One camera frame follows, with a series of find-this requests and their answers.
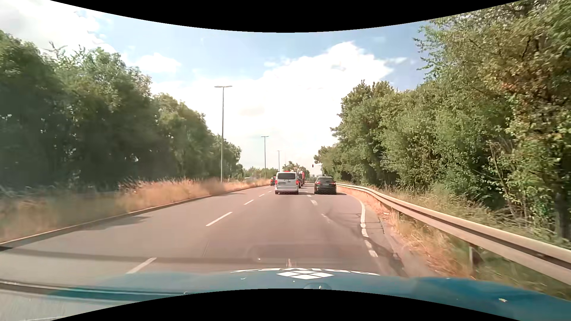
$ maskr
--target car hood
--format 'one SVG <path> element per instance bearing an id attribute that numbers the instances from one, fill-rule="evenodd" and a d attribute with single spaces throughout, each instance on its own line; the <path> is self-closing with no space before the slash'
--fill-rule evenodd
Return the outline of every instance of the car hood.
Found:
<path id="1" fill-rule="evenodd" d="M 154 294 L 133 301 L 215 291 L 299 288 L 367 292 L 468 308 L 516 320 L 568 320 L 571 302 L 495 282 L 460 278 L 401 278 L 328 268 L 255 268 L 209 274 L 147 272 L 122 275 L 92 289 Z"/>

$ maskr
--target dry grass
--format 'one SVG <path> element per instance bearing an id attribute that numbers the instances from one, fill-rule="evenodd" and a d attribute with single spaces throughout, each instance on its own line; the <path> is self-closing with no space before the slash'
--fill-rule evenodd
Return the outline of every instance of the dry grass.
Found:
<path id="1" fill-rule="evenodd" d="M 498 213 L 462 197 L 451 195 L 438 187 L 425 194 L 415 194 L 396 189 L 378 191 L 432 210 L 569 248 L 569 243 L 566 240 L 558 239 L 551 231 L 541 225 L 504 220 Z M 571 287 L 567 284 L 481 248 L 478 249 L 478 253 L 482 262 L 471 274 L 468 269 L 469 247 L 465 241 L 385 207 L 367 193 L 348 188 L 344 188 L 343 192 L 358 197 L 376 210 L 379 217 L 393 230 L 393 233 L 400 236 L 399 241 L 403 243 L 403 246 L 409 247 L 416 254 L 424 257 L 428 266 L 442 276 L 490 280 L 543 292 L 567 300 L 571 299 Z"/>
<path id="2" fill-rule="evenodd" d="M 54 190 L 45 195 L 24 193 L 0 198 L 0 242 L 119 215 L 180 200 L 217 195 L 270 180 L 220 183 L 216 179 L 133 182 L 118 192 L 78 194 Z"/>

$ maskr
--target car rear window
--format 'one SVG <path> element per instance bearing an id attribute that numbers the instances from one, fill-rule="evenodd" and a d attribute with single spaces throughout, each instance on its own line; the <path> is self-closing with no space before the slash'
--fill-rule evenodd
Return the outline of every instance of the car rear window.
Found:
<path id="1" fill-rule="evenodd" d="M 295 179 L 294 172 L 281 172 L 278 174 L 278 179 Z"/>

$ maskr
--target sky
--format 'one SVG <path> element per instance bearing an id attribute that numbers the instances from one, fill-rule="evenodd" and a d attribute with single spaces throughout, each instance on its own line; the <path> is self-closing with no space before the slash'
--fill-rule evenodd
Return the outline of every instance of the sky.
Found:
<path id="1" fill-rule="evenodd" d="M 421 22 L 321 33 L 249 33 L 169 25 L 49 0 L 0 0 L 0 29 L 40 49 L 101 47 L 121 53 L 169 93 L 205 113 L 213 133 L 242 149 L 245 168 L 286 161 L 321 174 L 313 156 L 336 142 L 341 99 L 361 80 L 398 90 L 423 81 L 413 41 Z M 303 119 L 292 124 L 293 117 Z"/>

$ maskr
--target tall grass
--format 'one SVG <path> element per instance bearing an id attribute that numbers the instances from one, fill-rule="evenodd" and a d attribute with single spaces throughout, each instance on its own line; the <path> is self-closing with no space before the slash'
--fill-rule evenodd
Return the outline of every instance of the tall grass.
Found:
<path id="1" fill-rule="evenodd" d="M 453 195 L 438 185 L 431 191 L 424 193 L 417 193 L 411 189 L 368 187 L 385 195 L 431 210 L 556 246 L 571 248 L 569 241 L 559 238 L 553 231 L 550 231 L 546 222 L 523 222 L 508 218 L 504 211 L 492 211 L 483 204 L 471 202 L 463 196 Z M 348 188 L 338 188 L 371 206 L 378 216 L 400 237 L 403 245 L 424 257 L 428 266 L 442 276 L 495 281 L 571 300 L 571 287 L 569 285 L 504 259 L 483 248 L 478 249 L 482 261 L 478 263 L 475 271 L 471 272 L 468 268 L 469 246 L 467 242 L 386 207 L 367 193 Z"/>
<path id="2" fill-rule="evenodd" d="M 1 190 L 0 242 L 62 227 L 241 188 L 268 185 L 270 180 L 225 182 L 217 179 L 132 181 L 119 191 L 79 193 L 70 188 Z"/>

